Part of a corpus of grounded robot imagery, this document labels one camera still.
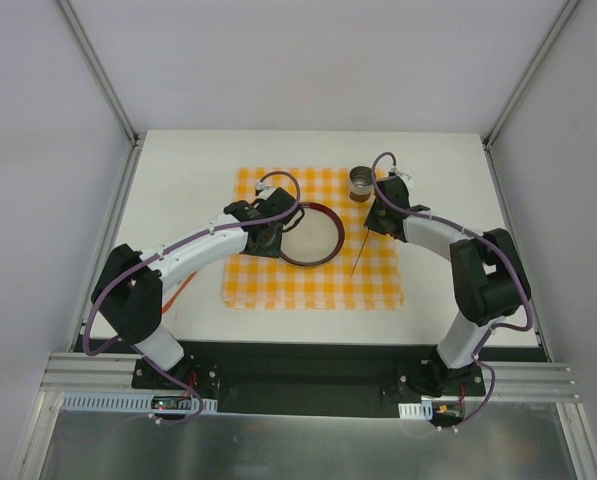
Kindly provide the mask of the copper spoon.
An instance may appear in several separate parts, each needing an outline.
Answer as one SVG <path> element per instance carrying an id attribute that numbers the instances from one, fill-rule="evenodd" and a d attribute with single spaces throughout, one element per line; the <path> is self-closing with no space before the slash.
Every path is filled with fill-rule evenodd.
<path id="1" fill-rule="evenodd" d="M 353 277 L 353 275 L 354 275 L 354 273 L 355 273 L 355 271 L 356 271 L 356 269 L 357 269 L 357 266 L 358 266 L 358 264 L 359 264 L 359 261 L 360 261 L 360 259 L 361 259 L 361 257 L 362 257 L 363 250 L 364 250 L 364 248 L 365 248 L 365 245 L 366 245 L 366 243 L 367 243 L 367 240 L 368 240 L 368 237 L 369 237 L 369 234 L 370 234 L 370 233 L 371 233 L 371 232 L 370 232 L 370 230 L 369 230 L 369 229 L 366 229 L 366 230 L 365 230 L 365 235 L 364 235 L 364 237 L 363 237 L 363 241 L 362 241 L 362 243 L 361 243 L 361 246 L 360 246 L 360 248 L 359 248 L 359 250 L 358 250 L 358 253 L 357 253 L 356 259 L 355 259 L 355 261 L 354 261 L 354 264 L 353 264 L 353 267 L 352 267 L 352 270 L 351 270 L 351 276 L 352 276 L 352 277 Z"/>

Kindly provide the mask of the metal cup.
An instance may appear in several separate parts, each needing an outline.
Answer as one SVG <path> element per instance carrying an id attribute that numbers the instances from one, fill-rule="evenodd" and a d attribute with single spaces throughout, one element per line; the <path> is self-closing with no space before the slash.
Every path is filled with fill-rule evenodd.
<path id="1" fill-rule="evenodd" d="M 368 166 L 356 166 L 349 171 L 348 195 L 352 201 L 363 203 L 373 193 L 372 170 Z"/>

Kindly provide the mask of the red rimmed cream plate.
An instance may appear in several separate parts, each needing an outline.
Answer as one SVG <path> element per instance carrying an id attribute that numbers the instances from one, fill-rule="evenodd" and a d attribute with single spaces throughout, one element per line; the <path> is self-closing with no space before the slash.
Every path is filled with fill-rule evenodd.
<path id="1" fill-rule="evenodd" d="M 282 233 L 280 257 L 291 265 L 312 268 L 333 260 L 346 232 L 341 218 L 317 202 L 302 202 L 301 216 Z"/>

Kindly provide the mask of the yellow white checkered cloth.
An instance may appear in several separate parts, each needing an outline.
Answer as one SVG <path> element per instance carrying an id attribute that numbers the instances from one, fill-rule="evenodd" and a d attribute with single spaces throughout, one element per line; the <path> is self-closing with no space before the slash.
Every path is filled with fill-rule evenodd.
<path id="1" fill-rule="evenodd" d="M 346 237 L 339 254 L 312 268 L 282 258 L 233 255 L 225 263 L 222 298 L 236 309 L 397 309 L 404 287 L 393 240 L 370 233 L 357 269 L 351 270 L 365 235 L 368 202 L 348 195 L 346 168 L 292 167 L 291 179 L 273 177 L 272 186 L 299 193 L 304 202 L 331 208 L 341 218 Z"/>

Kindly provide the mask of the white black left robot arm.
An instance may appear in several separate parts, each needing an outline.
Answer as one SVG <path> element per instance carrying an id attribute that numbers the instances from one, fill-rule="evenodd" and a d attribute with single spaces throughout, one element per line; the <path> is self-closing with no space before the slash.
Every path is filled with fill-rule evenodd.
<path id="1" fill-rule="evenodd" d="M 299 202 L 281 187 L 265 187 L 257 198 L 233 202 L 207 225 L 169 244 L 112 250 L 91 295 L 101 314 L 125 344 L 156 366 L 166 388 L 182 387 L 189 377 L 182 345 L 162 325 L 166 295 L 202 268 L 233 254 L 255 253 L 279 234 Z"/>

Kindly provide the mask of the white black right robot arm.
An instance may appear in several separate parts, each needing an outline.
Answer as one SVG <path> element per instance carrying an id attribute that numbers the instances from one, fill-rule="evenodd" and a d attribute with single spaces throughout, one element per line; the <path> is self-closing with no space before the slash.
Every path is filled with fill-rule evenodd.
<path id="1" fill-rule="evenodd" d="M 449 262 L 458 313 L 435 347 L 428 382 L 435 392 L 451 394 L 462 385 L 462 368 L 473 363 L 491 328 L 531 296 L 510 233 L 502 228 L 472 232 L 451 226 L 424 206 L 412 206 L 404 180 L 394 173 L 375 182 L 365 227 Z"/>

